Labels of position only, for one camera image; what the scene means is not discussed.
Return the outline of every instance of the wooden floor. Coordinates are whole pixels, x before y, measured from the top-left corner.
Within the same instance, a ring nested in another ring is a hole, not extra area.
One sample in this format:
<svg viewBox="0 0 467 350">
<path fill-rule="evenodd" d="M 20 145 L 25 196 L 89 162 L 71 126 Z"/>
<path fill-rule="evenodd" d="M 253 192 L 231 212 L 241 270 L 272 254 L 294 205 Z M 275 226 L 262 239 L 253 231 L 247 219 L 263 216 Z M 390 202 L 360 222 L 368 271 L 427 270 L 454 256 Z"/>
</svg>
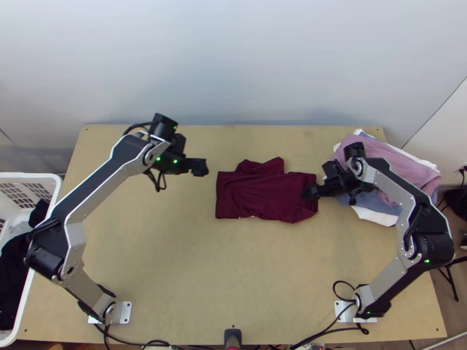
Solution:
<svg viewBox="0 0 467 350">
<path fill-rule="evenodd" d="M 458 246 L 460 240 L 464 235 L 467 236 L 467 222 L 457 217 L 449 208 L 444 211 L 444 214 L 449 220 L 451 227 L 452 238 L 455 245 Z M 456 257 L 467 255 L 467 251 L 456 249 Z M 462 333 L 467 331 L 467 262 L 455 265 L 451 269 L 452 275 L 455 280 L 456 288 L 459 295 L 459 302 L 454 300 L 451 285 L 444 279 L 441 273 L 437 270 L 430 271 L 431 278 L 436 290 L 442 316 L 446 326 L 448 336 Z M 429 345 L 435 344 L 442 339 L 413 339 L 413 344 L 416 350 L 423 349 Z M 16 342 L 12 345 L 13 349 L 39 349 L 36 348 L 31 342 L 28 346 L 23 342 Z M 396 341 L 396 342 L 367 342 L 357 344 L 326 344 L 330 349 L 348 349 L 348 350 L 412 350 L 409 341 Z M 222 350 L 222 346 L 212 346 L 215 350 Z M 111 345 L 112 350 L 135 350 L 140 349 L 136 346 L 127 345 Z M 183 347 L 186 350 L 197 350 L 190 346 Z M 245 350 L 253 350 L 254 346 L 245 346 Z M 279 347 L 281 350 L 287 348 L 286 345 Z M 104 350 L 103 345 L 85 345 L 85 344 L 64 344 L 65 350 Z M 260 350 L 268 350 L 269 346 L 263 345 Z M 456 341 L 450 342 L 437 348 L 437 350 L 464 350 L 467 349 L 467 336 L 460 338 Z"/>
</svg>

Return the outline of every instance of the black cable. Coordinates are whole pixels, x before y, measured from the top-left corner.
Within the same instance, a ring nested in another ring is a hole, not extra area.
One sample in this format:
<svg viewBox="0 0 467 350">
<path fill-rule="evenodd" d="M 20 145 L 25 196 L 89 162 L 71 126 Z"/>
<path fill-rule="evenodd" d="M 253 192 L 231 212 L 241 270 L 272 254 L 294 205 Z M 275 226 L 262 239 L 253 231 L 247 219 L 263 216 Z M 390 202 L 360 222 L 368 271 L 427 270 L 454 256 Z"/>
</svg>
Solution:
<svg viewBox="0 0 467 350">
<path fill-rule="evenodd" d="M 154 124 L 154 121 L 139 122 L 137 124 L 133 124 L 133 125 L 129 126 L 123 132 L 123 136 L 127 135 L 131 130 L 134 130 L 134 129 L 137 129 L 137 128 L 143 128 L 144 130 L 146 130 L 146 132 L 148 133 L 148 137 L 149 137 L 149 130 L 146 127 L 149 126 L 149 125 L 152 125 L 152 124 Z"/>
<path fill-rule="evenodd" d="M 167 183 L 165 182 L 165 174 L 164 174 L 163 171 L 159 172 L 159 175 L 157 176 L 157 180 L 156 180 L 154 174 L 152 173 L 151 168 L 144 171 L 144 174 L 146 174 L 149 177 L 149 179 L 151 180 L 151 182 L 154 184 L 154 187 L 156 188 L 156 192 L 160 192 L 162 190 L 167 189 Z"/>
<path fill-rule="evenodd" d="M 207 350 L 214 350 L 213 348 L 210 348 L 208 346 L 204 346 L 204 345 L 188 345 L 189 347 L 193 347 L 193 348 L 200 348 L 200 349 L 207 349 Z"/>
<path fill-rule="evenodd" d="M 170 343 L 163 341 L 163 340 L 158 340 L 158 339 L 150 340 L 147 343 L 136 343 L 136 342 L 125 341 L 125 340 L 115 337 L 114 335 L 111 335 L 109 333 L 110 326 L 106 327 L 104 330 L 100 328 L 97 324 L 95 324 L 94 327 L 96 327 L 97 330 L 104 335 L 104 344 L 107 342 L 106 338 L 110 338 L 119 343 L 126 344 L 126 345 L 133 345 L 135 347 L 169 347 L 170 346 Z"/>
<path fill-rule="evenodd" d="M 107 332 L 109 331 L 109 328 L 110 328 L 110 325 L 107 325 L 105 328 L 104 328 L 104 345 L 106 347 L 107 350 L 111 350 L 110 349 L 110 346 L 109 346 L 109 343 L 107 343 Z"/>
<path fill-rule="evenodd" d="M 438 203 L 438 205 L 436 206 L 436 208 L 439 208 L 440 205 L 441 205 L 441 203 L 443 203 L 445 199 L 446 199 L 446 197 L 442 197 L 441 202 Z"/>
<path fill-rule="evenodd" d="M 346 312 L 351 306 L 354 306 L 355 304 L 355 301 L 353 301 L 352 303 L 350 303 L 349 305 L 347 305 L 338 315 L 337 317 L 334 319 L 334 321 L 331 322 L 331 324 L 329 326 L 327 326 L 324 330 L 322 330 L 321 332 L 319 333 L 316 333 L 308 338 L 305 338 L 303 339 L 302 341 L 292 345 L 290 347 L 290 350 L 295 350 L 299 347 L 301 347 L 302 345 L 305 345 L 309 342 L 312 342 L 313 340 L 315 339 L 318 339 L 326 334 L 331 334 L 331 333 L 335 333 L 335 332 L 342 332 L 342 331 L 355 331 L 355 330 L 358 330 L 358 331 L 361 331 L 363 334 L 367 335 L 370 333 L 370 331 L 368 331 L 366 328 L 363 328 L 360 323 L 357 323 L 357 326 L 356 327 L 349 327 L 349 328 L 338 328 L 336 330 L 329 330 L 329 328 L 331 328 L 333 325 L 336 324 L 336 322 L 338 321 L 338 319 L 340 318 L 340 316 L 343 315 L 344 312 Z"/>
<path fill-rule="evenodd" d="M 441 210 L 440 212 L 442 212 L 444 209 L 446 209 L 447 207 L 449 206 L 449 204 L 446 204 Z"/>
<path fill-rule="evenodd" d="M 465 166 L 465 167 L 459 169 L 459 172 L 460 172 L 461 175 L 462 175 L 462 182 L 461 182 L 461 185 L 459 186 L 459 188 L 462 188 L 462 186 L 463 186 L 463 184 L 464 184 L 464 182 L 465 182 L 465 172 L 467 171 L 467 169 L 465 169 L 465 168 L 467 168 L 467 166 Z M 462 197 L 466 194 L 466 192 L 467 192 L 467 189 L 466 189 L 466 191 L 464 191 L 463 195 L 459 198 L 459 202 L 461 201 Z M 443 197 L 443 198 L 441 199 L 441 201 L 438 203 L 438 205 L 436 206 L 436 208 L 439 208 L 440 205 L 441 205 L 441 203 L 442 203 L 445 199 L 446 199 L 446 197 Z"/>
<path fill-rule="evenodd" d="M 344 302 L 353 303 L 354 300 L 352 300 L 352 299 L 345 299 L 345 298 L 341 297 L 339 294 L 337 294 L 337 292 L 336 292 L 336 286 L 337 286 L 338 284 L 340 284 L 340 283 L 343 283 L 343 284 L 345 284 L 345 285 L 348 285 L 350 288 L 352 288 L 353 291 L 355 290 L 354 286 L 351 285 L 350 283 L 346 282 L 346 281 L 336 281 L 336 282 L 334 282 L 334 284 L 332 285 L 332 291 L 334 292 L 334 294 L 335 294 L 340 300 L 342 300 L 342 301 L 344 301 Z"/>
</svg>

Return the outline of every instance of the aluminum arm segment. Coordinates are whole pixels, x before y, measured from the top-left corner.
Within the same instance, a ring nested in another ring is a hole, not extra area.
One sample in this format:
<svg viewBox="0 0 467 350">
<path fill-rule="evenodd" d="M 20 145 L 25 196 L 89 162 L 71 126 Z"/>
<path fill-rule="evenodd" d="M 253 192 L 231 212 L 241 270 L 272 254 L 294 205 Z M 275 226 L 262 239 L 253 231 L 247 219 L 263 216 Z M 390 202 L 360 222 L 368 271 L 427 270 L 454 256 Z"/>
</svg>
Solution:
<svg viewBox="0 0 467 350">
<path fill-rule="evenodd" d="M 373 184 L 402 207 L 396 223 L 396 256 L 369 285 L 354 292 L 354 318 L 382 317 L 391 300 L 423 272 L 448 264 L 454 257 L 454 244 L 446 217 L 430 197 L 391 171 L 382 158 L 350 157 L 348 168 L 355 177 Z"/>
<path fill-rule="evenodd" d="M 110 158 L 57 203 L 50 216 L 30 233 L 26 264 L 65 288 L 84 312 L 105 324 L 127 323 L 131 303 L 117 300 L 83 270 L 86 236 L 82 222 L 127 177 L 148 170 L 171 146 L 177 123 L 157 114 L 151 125 L 149 136 L 141 131 L 123 136 L 112 148 Z"/>
</svg>

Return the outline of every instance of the pink towel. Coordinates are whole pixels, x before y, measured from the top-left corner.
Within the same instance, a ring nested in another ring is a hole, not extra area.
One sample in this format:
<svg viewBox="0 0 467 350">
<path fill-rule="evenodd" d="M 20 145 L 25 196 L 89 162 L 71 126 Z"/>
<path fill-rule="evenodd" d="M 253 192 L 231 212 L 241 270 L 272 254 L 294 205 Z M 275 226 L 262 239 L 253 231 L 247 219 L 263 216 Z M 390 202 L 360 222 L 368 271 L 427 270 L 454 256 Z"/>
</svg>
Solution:
<svg viewBox="0 0 467 350">
<path fill-rule="evenodd" d="M 362 142 L 368 158 L 384 158 L 391 165 L 391 170 L 401 176 L 414 186 L 421 189 L 430 197 L 438 188 L 441 182 L 441 175 L 430 167 L 417 163 L 403 154 L 389 147 L 384 142 L 366 136 L 348 134 L 340 144 L 333 159 L 337 159 L 342 167 L 347 170 L 346 159 L 344 157 L 344 148 L 354 142 Z M 384 203 L 389 205 L 396 204 L 391 201 L 382 191 L 378 191 L 378 196 Z"/>
</svg>

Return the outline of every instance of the black arm segment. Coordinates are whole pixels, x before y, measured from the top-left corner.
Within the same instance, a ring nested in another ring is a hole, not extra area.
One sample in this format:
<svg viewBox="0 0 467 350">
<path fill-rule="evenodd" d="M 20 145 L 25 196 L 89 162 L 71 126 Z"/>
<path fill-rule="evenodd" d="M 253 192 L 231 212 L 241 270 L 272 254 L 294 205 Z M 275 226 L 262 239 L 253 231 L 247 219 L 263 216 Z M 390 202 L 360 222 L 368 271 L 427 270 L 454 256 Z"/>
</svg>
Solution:
<svg viewBox="0 0 467 350">
<path fill-rule="evenodd" d="M 454 257 L 454 244 L 446 217 L 433 205 L 430 197 L 391 171 L 383 158 L 366 157 L 362 143 L 344 149 L 344 171 L 335 160 L 323 165 L 325 184 L 313 185 L 304 198 L 318 199 L 342 194 L 350 195 L 350 204 L 358 202 L 358 194 L 375 188 L 382 190 L 403 208 L 396 228 L 398 246 L 395 259 L 371 284 L 359 285 L 354 292 L 354 317 L 382 317 L 391 300 L 423 272 L 448 264 Z"/>
</svg>

